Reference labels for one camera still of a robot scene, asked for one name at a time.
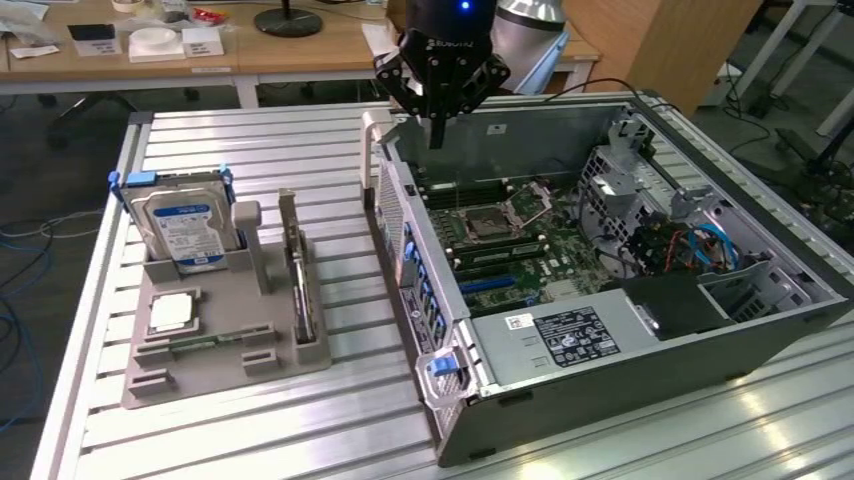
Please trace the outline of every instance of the metal slotted table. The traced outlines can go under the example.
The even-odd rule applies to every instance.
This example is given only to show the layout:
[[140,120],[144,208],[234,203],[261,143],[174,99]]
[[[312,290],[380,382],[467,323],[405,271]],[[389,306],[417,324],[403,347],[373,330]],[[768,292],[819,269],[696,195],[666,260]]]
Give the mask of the metal slotted table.
[[[181,171],[226,163],[239,199],[263,206],[261,241],[277,241],[281,233],[277,188],[296,190],[300,223],[320,262],[335,363],[300,377],[121,409],[144,246],[110,198],[32,478],[850,476],[848,318],[736,381],[468,465],[435,465],[359,202],[360,114],[383,107],[373,103],[164,113],[129,125],[118,171]],[[759,203],[771,205],[770,190],[699,130],[674,112],[664,118]],[[704,183],[672,149],[660,142],[655,146],[657,162],[671,175],[683,184]],[[771,212],[807,244],[822,237],[787,206]],[[819,253],[854,279],[847,254]]]

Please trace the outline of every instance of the wooden desk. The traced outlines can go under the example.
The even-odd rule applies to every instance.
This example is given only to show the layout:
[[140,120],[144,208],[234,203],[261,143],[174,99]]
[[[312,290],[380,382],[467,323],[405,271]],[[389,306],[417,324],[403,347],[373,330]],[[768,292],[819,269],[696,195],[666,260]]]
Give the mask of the wooden desk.
[[[229,14],[232,28],[221,35],[225,55],[134,64],[126,58],[126,33],[120,34],[124,54],[80,57],[66,28],[69,24],[117,22],[129,15],[117,13],[106,0],[50,4],[45,22],[61,37],[61,51],[37,58],[2,60],[6,48],[21,46],[14,38],[2,40],[6,48],[0,48],[0,94],[232,85],[240,106],[256,108],[259,84],[373,78],[361,23],[383,21],[384,10],[364,4],[332,6],[312,0],[295,0],[293,5],[312,10],[323,18],[323,30],[316,35],[277,38],[257,31],[252,22],[255,15],[272,6],[205,6]],[[599,52],[572,29],[556,68],[557,72],[569,74],[567,85],[587,79],[597,59]]]

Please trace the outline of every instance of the paper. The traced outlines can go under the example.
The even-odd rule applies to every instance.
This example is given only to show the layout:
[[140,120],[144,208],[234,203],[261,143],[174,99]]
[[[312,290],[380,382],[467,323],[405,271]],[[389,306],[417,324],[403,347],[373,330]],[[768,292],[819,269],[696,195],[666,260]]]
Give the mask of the paper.
[[41,55],[48,55],[56,52],[58,52],[58,48],[56,48],[53,45],[48,45],[46,47],[36,47],[36,48],[9,49],[9,53],[14,55],[14,58],[40,57]]
[[371,54],[375,57],[391,52],[395,48],[397,48],[395,43],[391,41],[392,35],[388,31],[388,24],[375,25],[363,23],[361,34],[364,35],[364,40],[368,42]]
[[[36,17],[38,17],[38,20],[44,20],[44,16],[48,13],[46,5],[41,5],[40,3],[30,3],[30,2],[14,2],[14,4],[20,5],[26,10],[29,10],[32,14]],[[10,32],[10,31],[12,29],[9,28],[9,26],[2,22],[2,20],[0,20],[0,32]]]

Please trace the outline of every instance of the power supply label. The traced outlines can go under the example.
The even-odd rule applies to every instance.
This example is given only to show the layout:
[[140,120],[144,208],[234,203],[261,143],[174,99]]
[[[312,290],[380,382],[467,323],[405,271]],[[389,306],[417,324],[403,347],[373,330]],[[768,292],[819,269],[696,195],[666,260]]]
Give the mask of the power supply label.
[[533,325],[560,367],[619,353],[616,342],[592,307],[536,318]]

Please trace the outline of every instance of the desk lamp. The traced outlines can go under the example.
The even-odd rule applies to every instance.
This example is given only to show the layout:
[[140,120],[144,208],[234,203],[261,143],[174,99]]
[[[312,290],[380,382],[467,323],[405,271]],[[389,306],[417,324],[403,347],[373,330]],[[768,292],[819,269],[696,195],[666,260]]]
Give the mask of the desk lamp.
[[255,28],[276,37],[307,37],[323,28],[323,19],[315,13],[291,8],[291,0],[281,0],[281,8],[255,15]]

